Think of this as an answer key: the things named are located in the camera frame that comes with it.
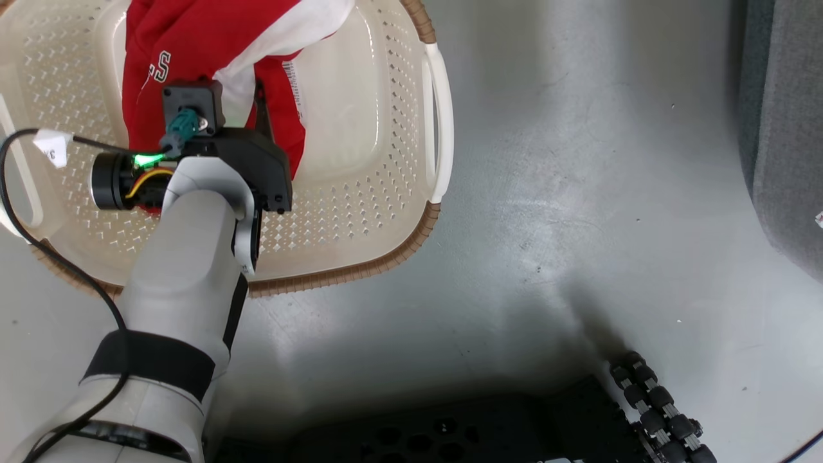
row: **gray upholstered furniture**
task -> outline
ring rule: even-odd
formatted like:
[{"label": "gray upholstered furniture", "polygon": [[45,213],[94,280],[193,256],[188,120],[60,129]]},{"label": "gray upholstered furniture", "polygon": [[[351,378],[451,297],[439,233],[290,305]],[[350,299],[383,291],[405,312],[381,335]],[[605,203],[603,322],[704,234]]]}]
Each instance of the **gray upholstered furniture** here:
[{"label": "gray upholstered furniture", "polygon": [[749,0],[740,102],[742,165],[760,223],[823,282],[823,0]]}]

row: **green led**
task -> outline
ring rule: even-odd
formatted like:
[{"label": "green led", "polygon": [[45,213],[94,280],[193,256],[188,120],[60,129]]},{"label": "green led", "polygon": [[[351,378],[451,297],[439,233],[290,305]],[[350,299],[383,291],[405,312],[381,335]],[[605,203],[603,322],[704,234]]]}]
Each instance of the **green led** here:
[{"label": "green led", "polygon": [[138,154],[134,157],[134,164],[138,167],[145,167],[162,161],[163,157],[165,157],[165,155],[162,154]]}]

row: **clothing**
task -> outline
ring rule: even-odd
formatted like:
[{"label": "clothing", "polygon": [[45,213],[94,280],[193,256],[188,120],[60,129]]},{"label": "clothing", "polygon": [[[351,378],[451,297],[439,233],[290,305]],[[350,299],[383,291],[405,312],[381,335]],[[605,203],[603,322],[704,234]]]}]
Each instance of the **clothing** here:
[{"label": "clothing", "polygon": [[294,177],[305,145],[283,63],[336,32],[355,0],[133,0],[126,16],[123,119],[129,147],[155,151],[165,133],[163,86],[211,78],[223,85],[227,127],[253,127],[263,84],[276,143]]}]

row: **concrete floor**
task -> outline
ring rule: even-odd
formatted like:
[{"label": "concrete floor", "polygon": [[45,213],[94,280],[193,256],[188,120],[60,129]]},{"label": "concrete floor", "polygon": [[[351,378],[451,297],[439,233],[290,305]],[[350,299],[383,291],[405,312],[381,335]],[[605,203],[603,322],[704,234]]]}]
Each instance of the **concrete floor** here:
[{"label": "concrete floor", "polygon": [[[823,286],[769,246],[737,159],[741,3],[428,7],[458,142],[434,234],[388,274],[248,302],[212,431],[272,441],[551,391],[625,347],[720,461],[777,461],[823,428]],[[18,240],[0,233],[0,250],[6,455],[114,322]]]}]

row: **white tag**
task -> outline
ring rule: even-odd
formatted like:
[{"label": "white tag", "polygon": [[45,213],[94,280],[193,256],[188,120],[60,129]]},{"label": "white tag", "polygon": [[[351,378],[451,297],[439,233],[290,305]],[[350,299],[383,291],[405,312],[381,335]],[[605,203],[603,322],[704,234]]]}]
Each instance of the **white tag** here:
[{"label": "white tag", "polygon": [[297,82],[297,70],[295,69],[294,61],[284,61],[283,69],[286,70],[286,75],[289,77],[291,83],[291,94],[295,97],[297,104],[297,114],[300,115],[300,123],[305,126],[303,122],[303,96],[300,94],[300,84]]},{"label": "white tag", "polygon": [[54,164],[55,167],[65,167],[68,161],[68,142],[72,140],[70,133],[57,130],[40,129],[35,135],[35,146]]}]

